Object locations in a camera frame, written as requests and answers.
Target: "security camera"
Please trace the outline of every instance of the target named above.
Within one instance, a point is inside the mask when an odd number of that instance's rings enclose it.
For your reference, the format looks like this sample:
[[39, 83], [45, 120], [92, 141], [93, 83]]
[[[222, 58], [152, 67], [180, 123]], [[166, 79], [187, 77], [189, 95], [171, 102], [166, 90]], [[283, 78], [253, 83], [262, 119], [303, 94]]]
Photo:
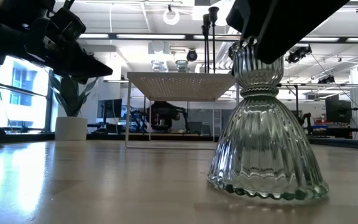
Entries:
[[187, 53], [187, 61], [194, 62], [195, 60], [197, 60], [196, 50], [190, 49], [189, 52]]

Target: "glass candle holder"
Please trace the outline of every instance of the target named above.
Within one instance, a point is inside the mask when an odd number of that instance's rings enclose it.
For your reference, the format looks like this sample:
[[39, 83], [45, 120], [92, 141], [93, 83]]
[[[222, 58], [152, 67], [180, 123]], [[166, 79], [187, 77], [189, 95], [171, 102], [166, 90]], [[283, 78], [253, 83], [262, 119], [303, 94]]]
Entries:
[[244, 98], [219, 138], [208, 173], [217, 189], [275, 200], [320, 198], [328, 193], [303, 128], [279, 100], [277, 84], [284, 60], [265, 64], [255, 56], [255, 40], [229, 49]]

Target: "potted plant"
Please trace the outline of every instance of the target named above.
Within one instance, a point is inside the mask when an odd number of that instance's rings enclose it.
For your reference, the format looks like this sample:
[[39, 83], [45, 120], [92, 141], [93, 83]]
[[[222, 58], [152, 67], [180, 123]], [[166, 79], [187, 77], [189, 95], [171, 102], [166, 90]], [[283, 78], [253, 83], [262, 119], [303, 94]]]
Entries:
[[87, 84], [81, 94], [78, 86], [79, 83], [69, 76], [62, 77], [61, 81], [53, 75], [49, 79], [56, 99], [67, 115], [67, 117], [58, 117], [56, 119], [55, 140], [86, 140], [88, 121], [86, 118], [78, 117], [78, 114], [90, 94], [88, 92], [95, 86], [98, 78]]

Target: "wooden table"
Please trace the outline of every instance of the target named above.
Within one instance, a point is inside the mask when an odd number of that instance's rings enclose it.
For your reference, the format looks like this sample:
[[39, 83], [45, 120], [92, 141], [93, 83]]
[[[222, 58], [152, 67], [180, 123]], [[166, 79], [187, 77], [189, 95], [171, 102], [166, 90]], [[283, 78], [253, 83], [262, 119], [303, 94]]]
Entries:
[[329, 198], [239, 198], [206, 181], [212, 150], [195, 142], [35, 142], [0, 146], [0, 223], [358, 224], [358, 149], [313, 146]]

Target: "pegboard tabletop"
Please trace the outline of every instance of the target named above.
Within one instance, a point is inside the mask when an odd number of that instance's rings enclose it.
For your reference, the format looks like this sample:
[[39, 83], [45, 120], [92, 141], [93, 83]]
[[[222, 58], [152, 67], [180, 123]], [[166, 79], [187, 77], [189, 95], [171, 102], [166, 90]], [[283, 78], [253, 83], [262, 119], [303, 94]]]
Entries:
[[235, 83], [228, 74], [128, 72], [127, 78], [154, 101], [215, 101]]

